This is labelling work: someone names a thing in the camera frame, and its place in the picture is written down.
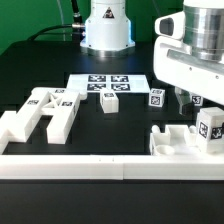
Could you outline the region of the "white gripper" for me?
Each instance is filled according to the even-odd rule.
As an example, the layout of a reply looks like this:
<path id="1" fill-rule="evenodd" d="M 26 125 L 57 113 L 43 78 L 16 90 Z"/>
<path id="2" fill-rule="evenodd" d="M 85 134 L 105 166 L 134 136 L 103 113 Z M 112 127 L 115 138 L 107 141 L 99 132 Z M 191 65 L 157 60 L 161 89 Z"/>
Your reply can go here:
<path id="1" fill-rule="evenodd" d="M 190 115 L 190 93 L 224 105 L 224 10 L 183 10 L 155 21 L 156 77 L 175 86 L 179 113 Z"/>

